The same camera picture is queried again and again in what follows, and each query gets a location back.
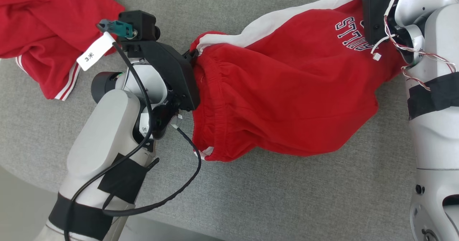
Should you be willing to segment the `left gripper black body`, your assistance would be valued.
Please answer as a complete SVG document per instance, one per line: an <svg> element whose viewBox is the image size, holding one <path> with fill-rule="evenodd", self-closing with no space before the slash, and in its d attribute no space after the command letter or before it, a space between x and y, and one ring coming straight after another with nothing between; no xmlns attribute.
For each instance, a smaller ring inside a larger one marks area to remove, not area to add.
<svg viewBox="0 0 459 241"><path fill-rule="evenodd" d="M132 58L142 87L131 72L125 76L122 89L149 102L139 117L139 131L150 139L161 139L179 111L193 111L200 105L193 61L187 61L173 47L157 41L122 41L125 56Z"/></svg>

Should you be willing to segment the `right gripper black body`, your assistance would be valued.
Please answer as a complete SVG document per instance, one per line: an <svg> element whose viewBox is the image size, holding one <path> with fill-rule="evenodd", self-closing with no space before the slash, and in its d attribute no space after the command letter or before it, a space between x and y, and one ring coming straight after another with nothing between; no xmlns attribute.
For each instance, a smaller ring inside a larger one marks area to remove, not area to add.
<svg viewBox="0 0 459 241"><path fill-rule="evenodd" d="M389 2L390 0L362 0L364 36L372 45L386 36L383 19Z"/></svg>

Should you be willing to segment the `red shorts with white stripe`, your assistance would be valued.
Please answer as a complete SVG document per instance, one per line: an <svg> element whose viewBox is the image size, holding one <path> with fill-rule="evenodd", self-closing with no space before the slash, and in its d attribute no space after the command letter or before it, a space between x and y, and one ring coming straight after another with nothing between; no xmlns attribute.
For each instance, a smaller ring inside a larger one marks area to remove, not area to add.
<svg viewBox="0 0 459 241"><path fill-rule="evenodd" d="M319 0L259 17L240 34L201 34L193 142L207 161L253 148L295 156L339 150L377 113L376 90L404 61L364 38L362 0Z"/></svg>

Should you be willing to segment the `red T-shirt with white sleeves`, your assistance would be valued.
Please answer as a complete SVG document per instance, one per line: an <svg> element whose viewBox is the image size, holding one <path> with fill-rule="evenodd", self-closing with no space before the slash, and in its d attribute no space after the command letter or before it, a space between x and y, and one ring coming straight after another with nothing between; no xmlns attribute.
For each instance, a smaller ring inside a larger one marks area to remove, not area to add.
<svg viewBox="0 0 459 241"><path fill-rule="evenodd" d="M13 58L46 99L64 101L77 59L101 35L96 24L124 10L115 0L0 0L0 60Z"/></svg>

